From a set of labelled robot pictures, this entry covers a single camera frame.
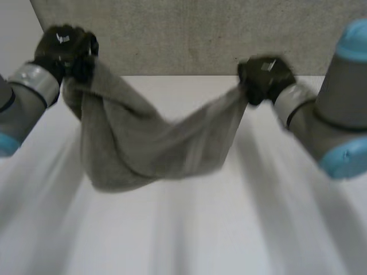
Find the white surface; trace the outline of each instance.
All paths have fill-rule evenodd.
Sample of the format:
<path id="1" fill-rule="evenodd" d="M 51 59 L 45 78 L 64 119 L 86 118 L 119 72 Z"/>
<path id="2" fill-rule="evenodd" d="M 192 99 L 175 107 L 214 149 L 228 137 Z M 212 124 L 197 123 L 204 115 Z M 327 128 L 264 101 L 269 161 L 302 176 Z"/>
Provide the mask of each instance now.
<path id="1" fill-rule="evenodd" d="M 306 78 L 317 88 L 321 77 Z M 234 77 L 129 77 L 181 117 Z M 248 108 L 223 169 L 96 192 L 59 102 L 0 166 L 0 274 L 365 274 L 367 177 L 331 182 L 268 104 Z"/>
<path id="2" fill-rule="evenodd" d="M 0 74 L 8 78 L 33 59 L 42 29 L 28 0 L 0 1 Z"/>

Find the concrete wall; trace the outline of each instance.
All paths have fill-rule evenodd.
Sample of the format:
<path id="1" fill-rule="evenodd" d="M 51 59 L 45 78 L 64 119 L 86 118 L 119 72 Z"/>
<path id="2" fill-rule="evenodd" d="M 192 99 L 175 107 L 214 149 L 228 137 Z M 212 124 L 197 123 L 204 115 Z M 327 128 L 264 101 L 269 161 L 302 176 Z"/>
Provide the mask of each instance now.
<path id="1" fill-rule="evenodd" d="M 365 0 L 31 0 L 43 28 L 93 30 L 120 75 L 235 74 L 237 60 L 284 53 L 298 74 L 325 74 Z"/>

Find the blue joint cap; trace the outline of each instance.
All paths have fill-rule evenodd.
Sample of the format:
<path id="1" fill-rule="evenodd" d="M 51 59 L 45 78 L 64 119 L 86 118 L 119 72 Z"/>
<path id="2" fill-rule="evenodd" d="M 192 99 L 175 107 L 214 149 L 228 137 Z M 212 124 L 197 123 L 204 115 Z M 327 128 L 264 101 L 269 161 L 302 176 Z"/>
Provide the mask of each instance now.
<path id="1" fill-rule="evenodd" d="M 18 140 L 0 133 L 0 158 L 14 155 L 20 146 L 21 143 Z"/>
<path id="2" fill-rule="evenodd" d="M 336 55 L 354 62 L 367 62 L 367 19 L 349 24 L 337 43 Z"/>
<path id="3" fill-rule="evenodd" d="M 329 151 L 319 166 L 333 179 L 353 178 L 367 172 L 367 137 Z"/>

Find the silver metal band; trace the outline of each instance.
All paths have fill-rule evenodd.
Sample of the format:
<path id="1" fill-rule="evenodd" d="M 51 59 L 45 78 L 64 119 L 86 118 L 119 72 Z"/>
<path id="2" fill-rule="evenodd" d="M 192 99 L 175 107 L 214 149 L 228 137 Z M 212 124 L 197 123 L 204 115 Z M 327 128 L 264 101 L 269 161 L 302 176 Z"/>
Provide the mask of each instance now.
<path id="1" fill-rule="evenodd" d="M 57 96 L 60 86 L 57 80 L 44 68 L 34 64 L 24 64 L 8 82 L 21 84 L 38 93 L 49 107 Z"/>
<path id="2" fill-rule="evenodd" d="M 304 84 L 294 84 L 282 91 L 275 101 L 274 107 L 284 126 L 293 110 L 302 103 L 316 99 L 317 95 Z"/>

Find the gray towel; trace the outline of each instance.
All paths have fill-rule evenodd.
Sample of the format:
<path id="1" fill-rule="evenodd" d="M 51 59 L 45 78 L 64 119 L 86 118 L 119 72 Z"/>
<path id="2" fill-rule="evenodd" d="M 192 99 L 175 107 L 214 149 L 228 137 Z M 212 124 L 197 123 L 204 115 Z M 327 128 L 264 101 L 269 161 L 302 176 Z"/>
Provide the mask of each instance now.
<path id="1" fill-rule="evenodd" d="M 85 171 L 103 191 L 220 168 L 247 106 L 244 94 L 233 88 L 182 121 L 169 123 L 98 59 L 93 79 L 86 84 L 65 80 L 63 96 L 81 120 Z"/>

